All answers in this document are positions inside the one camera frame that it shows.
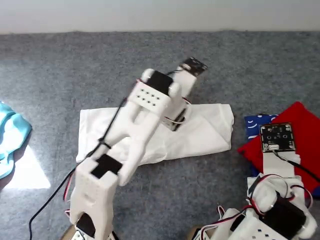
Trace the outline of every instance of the light blue cloth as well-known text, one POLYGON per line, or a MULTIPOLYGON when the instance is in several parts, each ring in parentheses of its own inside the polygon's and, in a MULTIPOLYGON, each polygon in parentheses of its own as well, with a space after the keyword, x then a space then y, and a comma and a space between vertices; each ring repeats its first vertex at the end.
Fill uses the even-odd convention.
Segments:
POLYGON ((19 113, 0 102, 0 179, 12 172, 14 151, 22 146, 31 129, 19 113))

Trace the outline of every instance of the wire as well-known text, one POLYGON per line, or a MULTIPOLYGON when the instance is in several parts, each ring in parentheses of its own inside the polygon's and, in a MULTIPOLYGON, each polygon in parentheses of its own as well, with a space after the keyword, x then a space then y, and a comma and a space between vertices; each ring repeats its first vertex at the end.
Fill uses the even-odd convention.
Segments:
POLYGON ((260 184, 261 182, 263 182, 264 180, 266 180, 266 179, 268 179, 270 177, 276 177, 276 178, 279 178, 279 179, 283 180, 283 182, 285 183, 285 186, 286 186, 286 192, 285 192, 284 197, 287 197, 289 189, 290 189, 287 181, 282 176, 280 176, 278 174, 271 173, 271 174, 266 174, 266 175, 264 175, 263 177, 260 178, 260 180, 258 181, 258 183, 256 184, 256 186, 254 187, 254 189, 251 192, 251 196, 250 196, 251 199, 253 198, 254 191, 257 188, 258 184, 260 184))
POLYGON ((65 189, 64 189, 64 193, 63 193, 63 201, 64 202, 67 202, 67 196, 68 196, 68 192, 69 192, 69 189, 70 189, 70 186, 71 186, 72 177, 73 177, 73 174, 70 175, 70 177, 69 177, 69 179, 67 181, 67 184, 65 186, 65 189))
POLYGON ((291 164, 291 165, 293 165, 293 166, 295 166, 295 167, 303 170, 305 173, 309 174, 310 177, 312 177, 313 179, 315 179, 318 183, 320 182, 320 178, 319 178, 316 174, 314 174, 312 171, 310 171, 309 169, 305 168, 305 167, 302 166, 301 164, 298 164, 298 163, 296 163, 296 162, 294 162, 294 161, 291 161, 291 160, 288 160, 288 159, 284 158, 283 156, 280 156, 280 155, 279 155, 276 151, 274 151, 274 150, 273 150, 272 152, 273 152, 273 154, 276 155, 279 159, 281 159, 281 160, 283 160, 283 161, 285 161, 285 162, 287 162, 287 163, 289 163, 289 164, 291 164))
POLYGON ((48 203, 50 203, 50 201, 55 197, 55 195, 57 194, 57 192, 61 189, 61 187, 64 185, 64 183, 67 181, 67 179, 74 173, 74 171, 76 170, 76 168, 74 167, 66 176, 65 178, 62 180, 62 182, 60 183, 60 185, 56 188, 56 190, 52 193, 52 195, 48 198, 48 200, 42 205, 42 207, 30 218, 29 221, 29 234, 30 234, 30 238, 29 240, 32 240, 32 221, 36 218, 36 216, 38 216, 39 213, 41 213, 41 211, 48 205, 48 203))
POLYGON ((106 138, 106 136, 107 136, 107 134, 108 134, 111 126, 113 125, 116 117, 118 116, 118 113, 119 113, 121 107, 125 104, 126 101, 127 101, 127 98, 126 98, 126 97, 125 97, 124 99, 122 99, 122 101, 121 101, 120 105, 118 106, 118 108, 117 108, 114 116, 112 117, 112 119, 111 119, 108 127, 106 128, 103 136, 98 139, 99 143, 95 146, 95 148, 94 148, 93 150, 91 150, 90 152, 87 153, 87 155, 84 157, 84 159, 83 159, 80 163, 82 163, 85 159, 91 157, 92 154, 94 154, 95 151, 96 151, 101 145, 106 145, 109 149, 111 149, 111 146, 109 146, 107 143, 105 143, 105 138, 106 138))
POLYGON ((64 213, 68 218, 70 217, 70 209, 65 210, 64 213))
POLYGON ((306 189, 304 186, 301 186, 301 185, 292 185, 290 188, 301 188, 303 189, 304 191, 306 191, 308 194, 309 194, 309 197, 310 197, 310 204, 308 205, 308 209, 311 209, 313 204, 314 204, 314 198, 312 197, 312 194, 311 192, 306 189))
POLYGON ((201 231, 201 232, 200 232, 200 239, 201 239, 201 240, 204 240, 204 231, 209 230, 209 229, 214 229, 214 228, 218 227, 220 224, 223 224, 223 223, 225 223, 225 222, 227 222, 227 221, 229 221, 229 220, 232 220, 232 219, 240 216, 245 210, 247 210, 247 209, 252 209, 252 208, 253 208, 253 206, 247 205, 247 206, 245 206, 240 212, 238 212, 237 214, 235 214, 235 215, 233 215, 233 216, 226 217, 226 218, 224 218, 224 219, 220 219, 220 220, 218 220, 218 221, 216 221, 216 222, 213 222, 212 224, 203 226, 203 227, 201 228, 201 230, 200 230, 200 231, 201 231))
POLYGON ((171 74, 174 74, 174 73, 178 73, 178 72, 182 72, 184 69, 179 69, 179 70, 174 70, 174 71, 168 71, 165 75, 167 76, 170 76, 171 74))
POLYGON ((219 213, 219 220, 221 220, 226 213, 225 209, 221 205, 219 205, 216 207, 216 211, 219 213))
MULTIPOLYGON (((107 134, 108 134, 108 132, 109 132, 112 124, 114 123, 114 121, 115 121, 115 119, 116 119, 116 117, 117 117, 117 115, 118 115, 118 113, 119 113, 119 111, 120 111, 120 108, 125 104, 126 100, 127 100, 127 98, 124 98, 124 99, 121 101, 121 103, 120 103, 120 105, 118 106, 118 108, 117 108, 117 110, 116 110, 116 112, 115 112, 115 114, 114 114, 111 122, 109 123, 108 127, 106 128, 103 136, 102 136, 101 138, 99 138, 99 143, 98 143, 98 145, 97 145, 92 151, 90 151, 90 152, 85 156, 85 158, 77 164, 77 166, 78 166, 80 163, 82 163, 85 159, 91 157, 92 154, 94 154, 94 152, 100 147, 100 145, 103 144, 103 145, 106 145, 107 147, 109 147, 109 145, 108 145, 107 143, 105 143, 105 138, 106 138, 106 136, 107 136, 107 134)), ((65 178, 62 180, 62 182, 59 184, 59 186, 55 189, 55 191, 52 193, 52 195, 48 198, 48 200, 47 200, 47 201, 42 205, 42 207, 30 218, 30 220, 29 220, 29 236, 30 236, 30 237, 29 237, 29 240, 32 240, 32 226, 31 226, 31 224, 32 224, 33 220, 38 216, 39 213, 41 213, 41 211, 42 211, 42 210, 50 203, 50 201, 56 196, 56 194, 58 193, 58 191, 62 188, 62 186, 65 184, 65 182, 66 182, 67 180, 68 180, 68 184, 67 184, 67 188, 68 188, 68 185, 70 184, 70 181, 71 181, 71 176, 72 176, 72 174, 75 172, 76 167, 74 167, 74 168, 65 176, 65 178)))
MULTIPOLYGON (((188 104, 188 105, 192 105, 192 103, 188 100, 188 99, 186 99, 185 97, 182 97, 183 98, 183 100, 188 104)), ((189 116, 190 116, 190 114, 191 114, 191 108, 188 108, 188 111, 190 111, 189 112, 189 116)), ((173 121, 171 118, 169 118, 169 117, 164 117, 165 119, 167 119, 167 120, 169 120, 170 122, 172 122, 172 123, 174 123, 174 124, 183 124, 185 121, 186 121, 186 117, 184 117, 184 120, 183 121, 173 121)))
POLYGON ((260 208, 258 207, 256 202, 253 200, 253 198, 247 196, 246 200, 249 202, 249 204, 251 204, 253 206, 253 210, 255 211, 255 213, 257 215, 260 215, 260 216, 265 215, 265 213, 260 210, 260 208))

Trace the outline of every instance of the black cable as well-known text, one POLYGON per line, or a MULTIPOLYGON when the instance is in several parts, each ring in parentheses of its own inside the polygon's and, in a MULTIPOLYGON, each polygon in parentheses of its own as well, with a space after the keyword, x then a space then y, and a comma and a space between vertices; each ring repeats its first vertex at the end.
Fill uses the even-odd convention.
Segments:
POLYGON ((165 75, 169 76, 169 75, 171 75, 171 74, 178 73, 178 72, 181 72, 181 71, 183 71, 183 70, 184 70, 184 69, 182 68, 182 69, 179 69, 179 70, 168 71, 165 75))
POLYGON ((301 164, 299 163, 296 163, 294 161, 291 161, 291 160, 288 160, 288 159, 285 159, 284 157, 280 156, 276 151, 272 151, 274 155, 276 155, 279 159, 281 159, 282 161, 285 161, 301 170, 303 170, 304 172, 306 172, 307 174, 310 175, 310 177, 314 178, 318 183, 320 182, 320 178, 314 174, 312 171, 310 171, 309 169, 305 168, 304 166, 302 166, 301 164))
MULTIPOLYGON (((105 137, 107 136, 112 124, 114 123, 119 111, 120 111, 120 108, 125 104, 125 102, 127 101, 127 98, 124 98, 120 105, 118 106, 113 118, 111 119, 111 122, 109 123, 108 127, 106 128, 103 136, 101 138, 99 138, 99 143, 98 145, 92 150, 90 151, 86 156, 85 158, 80 162, 82 163, 86 158, 88 157, 91 157, 92 154, 94 154, 94 152, 100 147, 101 144, 105 144, 107 145, 107 147, 109 147, 109 145, 107 143, 105 143, 105 137)), ((29 234, 30 234, 30 238, 29 240, 32 240, 32 227, 31 227, 31 224, 32 224, 32 221, 36 218, 36 216, 38 216, 39 213, 41 213, 41 211, 48 205, 48 203, 50 203, 50 201, 56 196, 56 194, 58 193, 58 191, 61 189, 61 187, 65 184, 65 182, 67 181, 67 179, 74 173, 74 171, 76 170, 76 167, 74 167, 66 176, 65 178, 62 180, 62 182, 60 183, 60 185, 55 189, 55 191, 52 193, 52 195, 48 198, 48 200, 42 205, 42 207, 30 218, 30 221, 29 221, 29 234)))
POLYGON ((107 136, 107 134, 108 134, 111 126, 114 124, 114 121, 116 120, 116 117, 118 116, 118 113, 119 113, 121 107, 125 104, 126 101, 127 101, 127 98, 126 98, 126 97, 125 97, 124 99, 122 99, 122 101, 121 101, 120 105, 118 106, 118 108, 117 108, 117 110, 116 110, 113 118, 111 119, 108 127, 106 128, 103 136, 98 139, 99 143, 95 146, 95 148, 94 148, 93 150, 91 150, 90 152, 87 153, 87 155, 85 156, 84 160, 87 159, 87 158, 89 158, 89 157, 91 157, 92 154, 94 154, 95 151, 96 151, 101 145, 106 145, 109 149, 111 149, 111 146, 109 146, 109 145, 105 142, 105 138, 106 138, 106 136, 107 136))
POLYGON ((57 192, 61 189, 61 187, 64 185, 64 183, 67 181, 67 179, 71 176, 71 174, 74 173, 74 171, 76 170, 76 168, 74 167, 66 176, 65 178, 62 180, 62 182, 60 183, 60 185, 56 188, 56 190, 54 191, 54 193, 52 193, 52 195, 48 198, 48 200, 42 205, 42 207, 30 218, 29 221, 29 233, 30 233, 30 238, 29 240, 32 240, 32 228, 31 228, 31 224, 32 221, 36 218, 36 216, 38 216, 38 214, 48 205, 48 203, 50 203, 50 201, 55 197, 55 195, 57 194, 57 192))

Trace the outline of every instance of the circuit board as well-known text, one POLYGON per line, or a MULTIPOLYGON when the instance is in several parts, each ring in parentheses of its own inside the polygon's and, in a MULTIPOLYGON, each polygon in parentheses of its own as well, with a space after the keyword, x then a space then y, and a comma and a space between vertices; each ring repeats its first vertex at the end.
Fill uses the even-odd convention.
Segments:
POLYGON ((261 125, 260 138, 264 153, 296 150, 292 125, 289 122, 261 125))

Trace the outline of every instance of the white folded cloth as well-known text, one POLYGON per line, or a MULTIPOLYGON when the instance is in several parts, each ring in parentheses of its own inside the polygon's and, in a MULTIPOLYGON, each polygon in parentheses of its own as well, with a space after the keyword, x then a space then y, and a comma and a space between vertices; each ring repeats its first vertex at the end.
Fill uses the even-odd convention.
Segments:
MULTIPOLYGON (((229 104, 199 104, 187 107, 186 121, 177 131, 170 131, 163 124, 159 125, 146 146, 139 165, 231 149, 234 115, 229 104)), ((104 134, 116 110, 116 107, 81 110, 77 162, 83 160, 98 144, 98 139, 104 134)), ((143 118, 144 114, 142 112, 138 118, 143 118)), ((124 138, 109 150, 108 155, 124 163, 127 160, 130 141, 129 137, 124 138)))

